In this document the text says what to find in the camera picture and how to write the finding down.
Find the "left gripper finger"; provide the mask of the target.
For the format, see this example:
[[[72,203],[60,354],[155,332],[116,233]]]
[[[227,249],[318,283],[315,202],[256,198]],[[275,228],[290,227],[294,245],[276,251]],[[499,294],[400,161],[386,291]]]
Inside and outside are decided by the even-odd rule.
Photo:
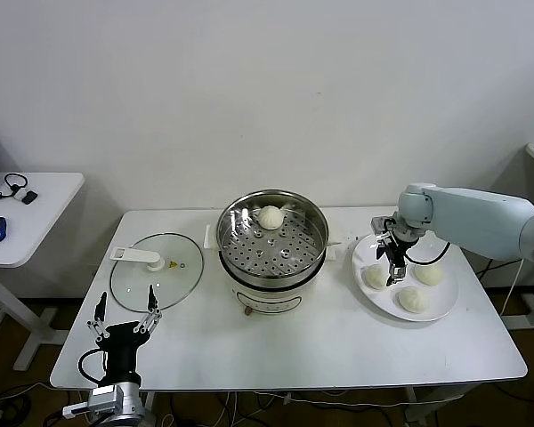
[[[133,329],[133,332],[135,334],[151,334],[160,322],[160,319],[162,318],[160,308],[158,307],[158,299],[155,296],[153,285],[150,285],[149,287],[147,310],[148,311],[144,315],[142,320]]]
[[[100,342],[104,338],[109,337],[109,332],[104,325],[107,296],[108,294],[106,292],[101,294],[101,298],[94,309],[93,319],[88,320],[86,323],[89,330],[95,335],[96,342]]]

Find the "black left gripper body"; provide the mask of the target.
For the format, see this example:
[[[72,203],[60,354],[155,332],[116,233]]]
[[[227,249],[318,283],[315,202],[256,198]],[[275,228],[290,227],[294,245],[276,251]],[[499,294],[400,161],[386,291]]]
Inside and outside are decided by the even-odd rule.
[[[145,344],[150,334],[135,332],[138,321],[109,326],[109,337],[97,341],[100,350],[107,354],[105,375],[100,383],[141,383],[136,372],[137,351]]]

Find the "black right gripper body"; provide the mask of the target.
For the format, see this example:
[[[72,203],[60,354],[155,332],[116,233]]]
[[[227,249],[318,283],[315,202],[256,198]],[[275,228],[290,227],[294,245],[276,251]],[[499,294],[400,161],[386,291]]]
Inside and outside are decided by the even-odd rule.
[[[388,261],[394,257],[406,256],[406,252],[410,249],[410,243],[397,239],[391,235],[383,235],[377,238],[377,244],[382,243],[384,245],[385,253]]]

